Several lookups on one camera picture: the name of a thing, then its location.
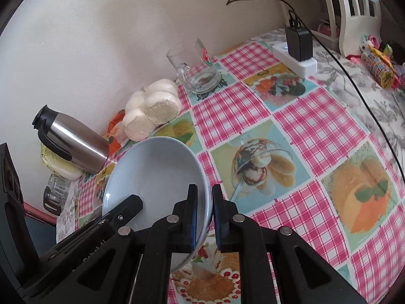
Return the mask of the light blue round bowl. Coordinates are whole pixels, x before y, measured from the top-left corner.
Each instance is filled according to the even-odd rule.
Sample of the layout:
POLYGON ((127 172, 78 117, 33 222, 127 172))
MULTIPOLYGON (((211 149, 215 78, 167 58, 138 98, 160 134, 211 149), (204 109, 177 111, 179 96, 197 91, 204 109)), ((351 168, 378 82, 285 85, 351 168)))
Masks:
POLYGON ((102 213, 106 214, 127 197, 142 199, 143 209, 126 225, 146 229, 172 213, 174 205, 187 198, 189 185, 198 190, 196 248, 205 242, 212 216, 209 184, 196 155, 171 137, 153 137, 128 150, 108 179, 102 213))

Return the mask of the brown glass cup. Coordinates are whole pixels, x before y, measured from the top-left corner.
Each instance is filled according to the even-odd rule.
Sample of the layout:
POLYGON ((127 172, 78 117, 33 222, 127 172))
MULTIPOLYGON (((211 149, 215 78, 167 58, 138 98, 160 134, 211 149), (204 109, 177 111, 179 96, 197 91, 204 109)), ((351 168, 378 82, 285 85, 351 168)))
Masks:
POLYGON ((49 213, 60 216, 65 206, 66 196, 55 192, 49 186, 46 186, 43 193, 43 207, 49 213))

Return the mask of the upturned clear glass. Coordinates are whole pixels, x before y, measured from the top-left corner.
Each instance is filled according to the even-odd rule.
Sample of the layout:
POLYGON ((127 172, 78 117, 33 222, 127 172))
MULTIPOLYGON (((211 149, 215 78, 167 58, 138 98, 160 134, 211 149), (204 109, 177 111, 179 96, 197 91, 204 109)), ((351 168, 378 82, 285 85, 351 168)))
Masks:
POLYGON ((57 196, 66 198, 69 194, 72 181, 61 176, 51 174, 47 186, 57 196))

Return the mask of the checkered picture tablecloth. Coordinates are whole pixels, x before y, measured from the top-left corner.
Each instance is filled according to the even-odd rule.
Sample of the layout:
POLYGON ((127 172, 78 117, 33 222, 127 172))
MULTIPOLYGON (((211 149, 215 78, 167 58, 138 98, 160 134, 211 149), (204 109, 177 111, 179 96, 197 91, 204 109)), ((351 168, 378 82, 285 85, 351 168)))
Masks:
POLYGON ((404 185, 377 139, 327 86, 300 78, 262 42, 216 58, 220 84, 152 136, 199 159, 241 213, 288 225, 369 303, 404 267, 404 185))

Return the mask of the orange snack packet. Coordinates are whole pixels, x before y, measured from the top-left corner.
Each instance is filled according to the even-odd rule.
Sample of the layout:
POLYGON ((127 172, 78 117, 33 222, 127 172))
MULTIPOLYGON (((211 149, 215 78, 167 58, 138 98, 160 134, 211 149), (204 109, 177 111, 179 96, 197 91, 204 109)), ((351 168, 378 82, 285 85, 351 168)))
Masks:
POLYGON ((125 133, 123 125, 124 116, 125 110, 122 109, 108 123, 104 138, 108 141, 108 154, 110 156, 120 151, 128 143, 129 138, 125 133))

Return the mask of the bag of white buns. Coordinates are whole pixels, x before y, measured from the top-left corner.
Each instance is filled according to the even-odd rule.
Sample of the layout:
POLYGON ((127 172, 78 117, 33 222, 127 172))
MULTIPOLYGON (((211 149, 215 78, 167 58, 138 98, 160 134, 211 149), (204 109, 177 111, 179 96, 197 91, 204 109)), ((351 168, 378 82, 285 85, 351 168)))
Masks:
POLYGON ((177 117, 181 109, 175 82, 158 80, 130 96, 122 120, 125 134, 132 141, 142 141, 158 126, 177 117))

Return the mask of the napa cabbage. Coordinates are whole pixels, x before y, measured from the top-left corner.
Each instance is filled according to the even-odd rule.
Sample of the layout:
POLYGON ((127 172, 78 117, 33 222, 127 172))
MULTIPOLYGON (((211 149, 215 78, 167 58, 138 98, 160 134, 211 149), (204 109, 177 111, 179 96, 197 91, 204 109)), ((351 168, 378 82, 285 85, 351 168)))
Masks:
POLYGON ((59 155, 52 152, 43 143, 40 146, 40 155, 45 167, 57 176, 66 178, 67 180, 77 180, 84 173, 82 169, 72 162, 59 157, 59 155))

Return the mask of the stainless steel thermos jug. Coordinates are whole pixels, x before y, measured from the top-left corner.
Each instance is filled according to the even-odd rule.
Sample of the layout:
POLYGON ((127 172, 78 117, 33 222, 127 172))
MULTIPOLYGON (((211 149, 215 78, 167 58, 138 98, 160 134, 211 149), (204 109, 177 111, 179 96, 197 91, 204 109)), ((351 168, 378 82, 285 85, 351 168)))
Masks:
POLYGON ((32 126, 42 144, 86 172, 98 173, 108 159, 108 141, 69 115, 43 106, 32 126))

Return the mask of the clear glass mug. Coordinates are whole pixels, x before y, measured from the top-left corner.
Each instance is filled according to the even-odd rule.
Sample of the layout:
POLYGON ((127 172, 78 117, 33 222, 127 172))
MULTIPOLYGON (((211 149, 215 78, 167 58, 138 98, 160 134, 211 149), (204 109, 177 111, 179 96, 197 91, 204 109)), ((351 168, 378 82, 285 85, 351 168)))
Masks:
POLYGON ((221 74, 213 66, 203 42, 195 37, 173 46, 167 59, 175 68, 178 81, 190 92, 200 95, 218 86, 221 74))

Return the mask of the white power strip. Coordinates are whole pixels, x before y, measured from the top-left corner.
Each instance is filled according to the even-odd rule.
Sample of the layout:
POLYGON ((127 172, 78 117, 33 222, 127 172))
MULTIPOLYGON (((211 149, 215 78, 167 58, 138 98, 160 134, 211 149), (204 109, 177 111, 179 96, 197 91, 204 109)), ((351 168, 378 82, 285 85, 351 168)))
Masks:
POLYGON ((305 61, 298 61, 288 53, 287 42, 273 45, 273 55, 278 61, 286 65, 291 71, 300 78, 309 78, 317 74, 317 61, 311 57, 305 61))

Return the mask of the black power adapter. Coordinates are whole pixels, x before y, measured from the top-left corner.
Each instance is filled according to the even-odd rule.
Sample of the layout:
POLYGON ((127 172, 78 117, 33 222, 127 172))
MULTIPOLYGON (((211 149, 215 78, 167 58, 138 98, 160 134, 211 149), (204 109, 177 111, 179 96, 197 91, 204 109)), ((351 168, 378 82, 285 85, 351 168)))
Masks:
POLYGON ((299 62, 313 57, 312 35, 299 21, 290 18, 285 33, 289 55, 299 62))

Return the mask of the colourful candy tube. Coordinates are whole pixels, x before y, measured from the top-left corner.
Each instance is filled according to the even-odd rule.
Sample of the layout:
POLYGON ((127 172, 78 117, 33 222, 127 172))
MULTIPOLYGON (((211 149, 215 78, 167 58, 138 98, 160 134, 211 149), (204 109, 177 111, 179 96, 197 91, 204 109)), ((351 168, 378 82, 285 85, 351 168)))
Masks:
POLYGON ((392 87, 394 72, 379 56, 375 55, 371 50, 367 50, 362 53, 361 60, 383 89, 392 87))

